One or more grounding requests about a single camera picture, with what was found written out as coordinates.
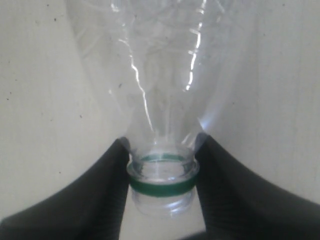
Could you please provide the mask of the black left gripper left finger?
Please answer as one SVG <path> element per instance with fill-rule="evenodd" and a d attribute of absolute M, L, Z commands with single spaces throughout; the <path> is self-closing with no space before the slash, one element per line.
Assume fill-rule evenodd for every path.
<path fill-rule="evenodd" d="M 118 240 L 127 200 L 129 146 L 117 139 L 85 173 L 0 222 L 2 240 Z"/>

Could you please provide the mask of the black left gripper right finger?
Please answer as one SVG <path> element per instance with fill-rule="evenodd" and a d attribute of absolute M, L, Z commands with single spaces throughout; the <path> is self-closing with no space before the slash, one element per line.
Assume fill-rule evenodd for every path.
<path fill-rule="evenodd" d="M 320 206 L 249 170 L 211 136 L 196 138 L 206 240 L 317 240 Z"/>

